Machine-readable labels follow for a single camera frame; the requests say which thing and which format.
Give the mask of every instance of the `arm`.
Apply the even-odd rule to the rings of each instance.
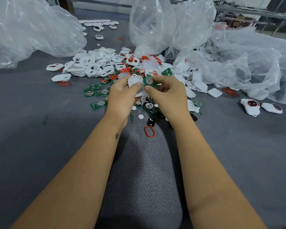
[[[175,77],[153,79],[162,85],[158,90],[152,87],[145,90],[174,127],[193,227],[266,229],[192,120],[183,84]]]
[[[93,228],[101,208],[119,136],[139,84],[128,77],[110,89],[107,112],[83,146],[36,197],[11,228]]]

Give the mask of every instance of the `person's left hand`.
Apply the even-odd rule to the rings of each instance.
[[[111,86],[106,111],[109,118],[114,118],[123,127],[127,124],[128,115],[135,102],[135,96],[141,88],[140,83],[136,83],[129,88],[127,85],[129,78],[130,76],[123,77]]]

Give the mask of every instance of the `finger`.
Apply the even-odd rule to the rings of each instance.
[[[172,85],[178,81],[174,76],[164,76],[164,75],[155,75],[152,76],[153,80],[158,84],[166,84],[168,87],[172,87]]]
[[[120,79],[119,81],[117,81],[114,85],[115,87],[118,87],[118,88],[121,88],[123,89],[126,85],[127,85],[127,82],[128,82],[128,79],[129,79],[130,76],[125,76],[123,77],[122,79]]]
[[[145,91],[153,98],[156,100],[156,102],[158,102],[161,98],[161,95],[163,93],[159,92],[158,90],[156,90],[155,88],[153,88],[152,86],[145,86]]]
[[[169,86],[167,84],[161,84],[160,86],[157,87],[157,90],[160,92],[163,92],[167,89],[169,89]]]
[[[127,92],[131,96],[135,96],[137,94],[137,92],[140,90],[140,88],[141,88],[141,84],[140,83],[135,83],[127,90]]]

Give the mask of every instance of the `person's left arm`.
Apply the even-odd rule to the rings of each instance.
[[[101,208],[119,137],[140,84],[123,77],[110,89],[105,116],[83,146],[11,228],[93,228]]]

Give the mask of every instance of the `textured gray fabric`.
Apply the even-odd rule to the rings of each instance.
[[[125,15],[77,14],[120,22],[117,30],[104,26],[102,41],[87,27],[86,50],[99,48],[97,43],[118,51],[133,48],[128,22],[121,20]],[[69,87],[51,81],[56,73],[46,66],[70,60],[38,51],[16,69],[0,70],[0,228],[16,220],[105,113],[89,106],[102,98],[83,94],[97,80],[72,77]],[[254,118],[239,104],[243,94],[217,99],[196,94],[205,103],[196,123],[214,153],[267,225],[286,224],[286,106],[282,115],[261,109]],[[167,122],[157,122],[155,138],[148,138],[143,130],[147,114],[132,113],[134,124],[121,134],[96,228],[191,228],[174,131]]]

